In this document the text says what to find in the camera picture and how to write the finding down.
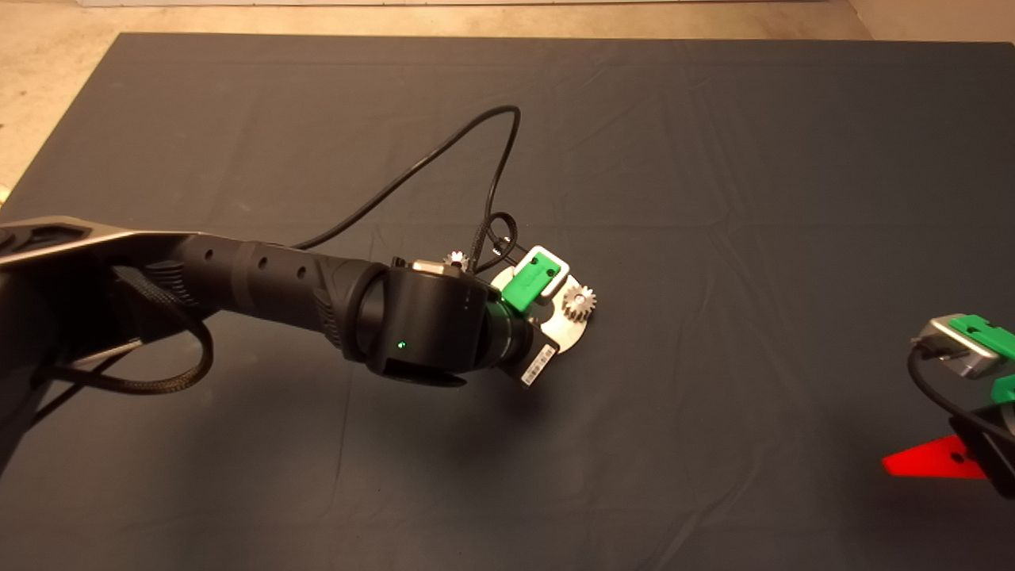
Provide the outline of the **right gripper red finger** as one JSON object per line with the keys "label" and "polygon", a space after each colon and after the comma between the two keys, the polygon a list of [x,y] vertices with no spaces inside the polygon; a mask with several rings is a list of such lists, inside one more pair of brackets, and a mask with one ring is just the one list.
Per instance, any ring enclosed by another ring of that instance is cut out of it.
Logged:
{"label": "right gripper red finger", "polygon": [[889,454],[882,458],[882,466],[893,477],[987,479],[982,466],[956,435]]}

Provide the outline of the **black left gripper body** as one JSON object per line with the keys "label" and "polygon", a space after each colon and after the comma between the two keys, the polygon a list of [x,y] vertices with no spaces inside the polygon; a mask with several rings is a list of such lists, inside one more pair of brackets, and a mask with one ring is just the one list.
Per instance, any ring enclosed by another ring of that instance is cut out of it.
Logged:
{"label": "black left gripper body", "polygon": [[507,306],[487,306],[482,328],[482,368],[503,372],[531,387],[558,354],[558,343]]}

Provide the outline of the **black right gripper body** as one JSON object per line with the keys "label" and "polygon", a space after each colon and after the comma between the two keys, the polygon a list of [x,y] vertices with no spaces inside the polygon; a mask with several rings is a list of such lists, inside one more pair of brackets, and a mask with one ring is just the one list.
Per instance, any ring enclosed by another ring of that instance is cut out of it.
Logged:
{"label": "black right gripper body", "polygon": [[994,404],[964,416],[951,416],[949,425],[994,490],[1007,500],[1014,499],[1013,406]]}

